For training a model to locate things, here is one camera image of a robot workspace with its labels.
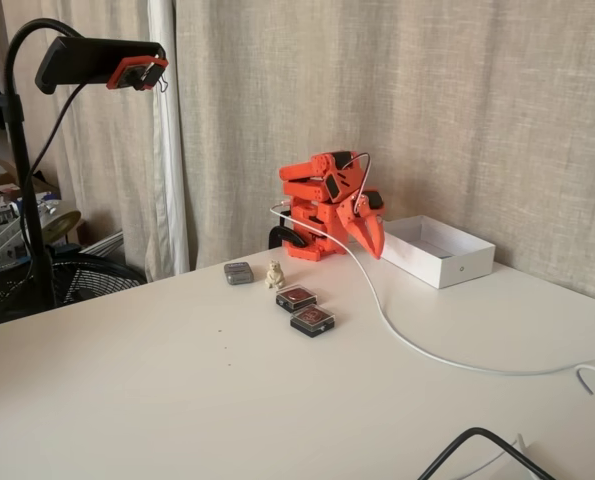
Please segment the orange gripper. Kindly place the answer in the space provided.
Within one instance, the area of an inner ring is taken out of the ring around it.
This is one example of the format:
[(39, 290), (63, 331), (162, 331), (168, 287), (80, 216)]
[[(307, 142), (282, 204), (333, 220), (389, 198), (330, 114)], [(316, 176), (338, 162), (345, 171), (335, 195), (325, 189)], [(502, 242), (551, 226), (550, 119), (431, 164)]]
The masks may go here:
[(384, 212), (384, 200), (376, 190), (356, 191), (336, 209), (342, 225), (374, 258), (380, 258), (384, 249)]

